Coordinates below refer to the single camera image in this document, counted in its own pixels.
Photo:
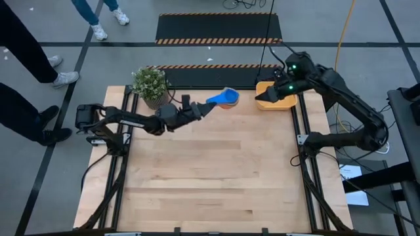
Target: black shoe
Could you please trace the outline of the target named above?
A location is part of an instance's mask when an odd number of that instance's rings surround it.
[[[44,129],[48,125],[48,122],[54,119],[54,117],[58,114],[59,111],[60,108],[58,108],[58,106],[51,106],[39,114],[42,129]]]
[[[69,128],[62,128],[59,130],[44,130],[44,140],[39,143],[42,146],[49,146],[57,142],[64,141],[72,135],[72,130]]]

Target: green plant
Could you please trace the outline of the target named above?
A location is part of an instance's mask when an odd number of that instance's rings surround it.
[[[155,100],[166,92],[165,72],[156,68],[140,68],[132,72],[133,92],[145,100]]]

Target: concrete floor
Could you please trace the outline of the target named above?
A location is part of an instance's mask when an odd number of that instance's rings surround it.
[[[101,103],[108,85],[131,83],[131,72],[140,66],[154,64],[240,64],[259,63],[262,47],[87,47],[88,24],[78,15],[69,0],[6,0],[35,38],[42,43],[46,54],[64,57],[58,71],[80,68],[81,79],[77,82],[63,127],[74,129],[75,108],[83,103]],[[107,31],[110,42],[154,42],[158,15],[168,12],[227,12],[222,0],[119,0],[121,8],[131,19],[128,26],[120,26],[106,5],[98,0],[88,0],[92,8],[100,10],[100,21]],[[271,1],[263,9],[243,6],[232,11],[269,11]],[[386,0],[396,26],[406,43],[420,42],[417,0]],[[301,42],[295,50],[308,51],[315,62],[333,66],[335,47],[319,47],[316,43],[338,42],[351,0],[277,0],[274,12],[278,13],[283,39]],[[404,47],[391,27],[380,0],[357,1],[354,14],[346,33],[346,43],[376,42],[377,47],[345,47],[341,51],[338,71],[347,85],[371,106],[381,109],[387,104],[386,92],[398,87],[410,87],[416,83],[406,56],[420,63],[419,45]],[[83,53],[83,42],[86,53]],[[275,48],[286,57],[289,52]],[[10,53],[0,51],[0,82],[16,89],[39,110],[53,104],[61,106],[67,87],[54,90],[39,84]],[[275,62],[266,54],[265,62]],[[358,126],[357,121],[344,109],[341,118]],[[335,116],[328,113],[330,123]],[[386,121],[394,121],[392,112],[385,113]],[[87,168],[91,146],[84,136],[73,135],[69,140],[46,149],[0,127],[0,233],[14,235],[27,205],[30,194],[36,199],[26,228],[26,234],[71,230],[79,202],[81,175]],[[398,129],[390,130],[391,149],[387,155],[372,154],[367,159],[386,160],[392,166],[407,161]],[[53,151],[51,159],[44,158]],[[362,152],[348,148],[349,154]],[[40,166],[47,167],[43,172]],[[406,206],[402,205],[405,215]],[[391,214],[366,214],[352,210],[356,229],[366,233],[396,234]]]

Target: wooden tabletop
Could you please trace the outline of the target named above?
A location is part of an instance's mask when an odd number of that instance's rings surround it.
[[[120,108],[123,91],[108,87],[104,105]],[[290,110],[260,111],[255,91],[239,92],[233,109],[215,108],[174,133],[152,136],[134,129],[118,231],[172,232],[181,227],[183,232],[259,233],[267,227],[271,233],[310,232],[301,171],[289,164],[298,154]],[[179,90],[176,97],[190,94],[192,101],[204,103],[216,93]],[[321,96],[313,91],[304,96],[312,131],[329,133]],[[154,111],[139,100],[137,113]],[[322,151],[335,155],[332,148]],[[105,146],[94,147],[89,164],[104,153]],[[101,202],[110,159],[87,174],[75,227]],[[317,159],[326,201],[352,227],[337,163],[324,154]],[[114,203],[109,209],[107,226]],[[322,228],[317,204],[315,211]]]

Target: white sneaker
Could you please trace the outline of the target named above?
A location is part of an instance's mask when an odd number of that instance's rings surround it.
[[[59,55],[55,55],[55,56],[51,56],[50,58],[48,58],[48,61],[50,62],[50,65],[52,67],[56,67],[56,66],[60,65],[60,63],[63,61],[63,58]]]
[[[117,18],[119,24],[122,26],[125,26],[130,22],[130,19],[121,11],[119,7],[116,10],[113,10],[112,14]]]
[[[108,37],[108,35],[105,33],[104,29],[100,24],[97,24],[95,26],[91,26],[93,30],[93,34],[98,40],[104,40]]]
[[[79,73],[76,71],[61,72],[58,74],[57,79],[55,79],[54,82],[52,82],[52,86],[54,87],[54,89],[58,89],[65,85],[69,85],[78,79],[79,79]]]

